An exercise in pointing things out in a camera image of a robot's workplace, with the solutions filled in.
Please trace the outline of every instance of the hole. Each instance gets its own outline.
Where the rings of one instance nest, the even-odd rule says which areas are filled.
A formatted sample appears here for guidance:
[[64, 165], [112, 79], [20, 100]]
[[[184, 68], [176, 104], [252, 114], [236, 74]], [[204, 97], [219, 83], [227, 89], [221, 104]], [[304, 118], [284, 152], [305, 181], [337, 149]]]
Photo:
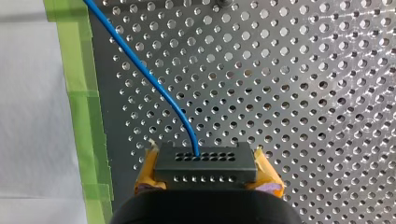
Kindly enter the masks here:
[[224, 13], [221, 17], [221, 20], [225, 23], [229, 22], [231, 20], [231, 16], [227, 13]]
[[253, 108], [254, 108], [253, 105], [247, 105], [246, 106], [246, 111], [247, 112], [251, 112], [253, 110]]

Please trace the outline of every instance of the black cylindrical object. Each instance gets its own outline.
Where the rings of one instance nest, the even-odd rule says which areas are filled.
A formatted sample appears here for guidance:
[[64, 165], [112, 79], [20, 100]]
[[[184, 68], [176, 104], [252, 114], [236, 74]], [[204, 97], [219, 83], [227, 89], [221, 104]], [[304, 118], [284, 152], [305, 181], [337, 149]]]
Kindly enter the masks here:
[[257, 190], [154, 190], [122, 206], [111, 224], [301, 224], [291, 206]]

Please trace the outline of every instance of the blue cable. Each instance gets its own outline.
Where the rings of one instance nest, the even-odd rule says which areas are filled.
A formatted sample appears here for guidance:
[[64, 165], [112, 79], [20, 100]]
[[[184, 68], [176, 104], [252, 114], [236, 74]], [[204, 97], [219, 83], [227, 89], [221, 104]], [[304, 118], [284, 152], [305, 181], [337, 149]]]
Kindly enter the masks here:
[[125, 54], [129, 57], [129, 59], [131, 59], [134, 65], [143, 74], [143, 76], [145, 76], [145, 78], [148, 79], [151, 85], [153, 85], [155, 89], [163, 96], [163, 98], [165, 98], [165, 100], [169, 103], [169, 105], [173, 107], [178, 117], [181, 119], [181, 122], [184, 124], [187, 133], [189, 134], [193, 153], [196, 157], [198, 157], [200, 155], [200, 150], [199, 150], [198, 140], [195, 136], [195, 132], [191, 127], [189, 121], [187, 120], [186, 116], [181, 111], [180, 107], [178, 107], [175, 100], [172, 98], [169, 92], [166, 89], [164, 89], [163, 86], [157, 81], [157, 78], [155, 78], [150, 73], [147, 67], [140, 62], [137, 55], [134, 54], [134, 52], [128, 47], [128, 45], [125, 43], [122, 37], [116, 32], [114, 27], [110, 24], [110, 22], [108, 22], [107, 17], [105, 16], [105, 14], [103, 14], [103, 12], [99, 9], [99, 7], [92, 0], [83, 0], [83, 1], [90, 9], [90, 11], [96, 16], [96, 18], [105, 26], [107, 31], [113, 36], [114, 40], [119, 44], [119, 46], [122, 48]]

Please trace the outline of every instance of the white paper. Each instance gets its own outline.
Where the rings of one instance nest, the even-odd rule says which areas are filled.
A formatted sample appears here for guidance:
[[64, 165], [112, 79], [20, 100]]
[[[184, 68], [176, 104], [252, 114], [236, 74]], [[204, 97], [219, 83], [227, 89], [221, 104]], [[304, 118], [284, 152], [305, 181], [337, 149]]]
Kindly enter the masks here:
[[87, 223], [55, 23], [0, 22], [0, 223]]

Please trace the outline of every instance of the gray metal surface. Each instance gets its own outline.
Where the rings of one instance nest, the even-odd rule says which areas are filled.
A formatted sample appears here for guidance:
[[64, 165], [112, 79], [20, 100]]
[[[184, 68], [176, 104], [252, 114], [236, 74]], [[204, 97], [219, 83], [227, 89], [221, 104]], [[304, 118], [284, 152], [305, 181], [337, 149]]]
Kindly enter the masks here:
[[[306, 223], [394, 223], [396, 1], [97, 1], [202, 146], [263, 145]], [[92, 20], [114, 205], [180, 121]]]
[[201, 147], [193, 157], [190, 147], [161, 145], [155, 167], [156, 181], [167, 189], [244, 189], [256, 181], [256, 163], [248, 143], [236, 147]]

